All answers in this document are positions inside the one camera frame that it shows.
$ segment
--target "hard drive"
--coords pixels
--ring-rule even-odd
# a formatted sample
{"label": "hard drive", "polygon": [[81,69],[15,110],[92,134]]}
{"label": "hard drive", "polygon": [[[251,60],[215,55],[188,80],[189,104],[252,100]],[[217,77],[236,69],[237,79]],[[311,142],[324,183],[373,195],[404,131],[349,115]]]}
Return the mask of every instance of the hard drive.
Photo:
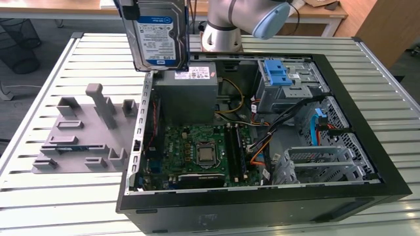
{"label": "hard drive", "polygon": [[184,0],[115,0],[137,71],[188,70]]}

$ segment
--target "blue cable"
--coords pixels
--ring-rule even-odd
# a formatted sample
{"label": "blue cable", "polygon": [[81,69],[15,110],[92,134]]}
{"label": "blue cable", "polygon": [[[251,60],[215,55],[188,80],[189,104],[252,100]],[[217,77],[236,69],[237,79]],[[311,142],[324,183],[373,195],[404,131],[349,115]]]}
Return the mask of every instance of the blue cable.
{"label": "blue cable", "polygon": [[317,121],[319,115],[315,114],[311,118],[311,139],[313,146],[317,146],[317,140],[316,140],[316,121]]}

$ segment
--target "chair leg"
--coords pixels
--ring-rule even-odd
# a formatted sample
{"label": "chair leg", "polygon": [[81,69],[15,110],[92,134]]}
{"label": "chair leg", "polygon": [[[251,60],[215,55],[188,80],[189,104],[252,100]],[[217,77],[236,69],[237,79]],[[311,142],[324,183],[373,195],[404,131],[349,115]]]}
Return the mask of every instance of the chair leg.
{"label": "chair leg", "polygon": [[3,86],[0,81],[0,101],[11,101],[13,99],[12,92]]}
{"label": "chair leg", "polygon": [[53,21],[55,21],[55,25],[56,25],[59,28],[63,28],[63,27],[64,27],[64,24],[63,24],[63,21],[64,21],[64,20],[53,19]]}

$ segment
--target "metal table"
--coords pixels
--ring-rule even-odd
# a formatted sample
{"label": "metal table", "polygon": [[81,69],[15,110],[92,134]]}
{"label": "metal table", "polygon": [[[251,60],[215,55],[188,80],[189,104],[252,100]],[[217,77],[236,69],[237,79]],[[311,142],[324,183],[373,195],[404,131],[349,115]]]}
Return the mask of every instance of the metal table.
{"label": "metal table", "polygon": [[[341,222],[208,232],[208,235],[420,234],[420,107],[363,43],[349,38],[244,36],[247,52],[325,54],[413,194],[375,206]],[[199,37],[191,49],[200,50]],[[113,103],[139,101],[144,73],[133,70],[124,34],[72,38],[0,159],[1,235],[141,235],[115,213],[121,173],[31,173],[32,162],[59,114],[60,96],[84,96],[88,83],[104,85]]]}

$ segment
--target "wire mesh trash bin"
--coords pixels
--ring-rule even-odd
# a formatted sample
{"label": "wire mesh trash bin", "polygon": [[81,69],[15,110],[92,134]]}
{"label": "wire mesh trash bin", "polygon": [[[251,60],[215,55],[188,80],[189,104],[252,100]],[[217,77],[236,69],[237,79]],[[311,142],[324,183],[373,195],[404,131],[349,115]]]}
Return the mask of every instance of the wire mesh trash bin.
{"label": "wire mesh trash bin", "polygon": [[32,49],[41,44],[29,19],[0,18],[0,26],[23,48]]}
{"label": "wire mesh trash bin", "polygon": [[0,33],[0,59],[16,74],[28,74],[40,66],[33,51],[23,48],[7,32]]}

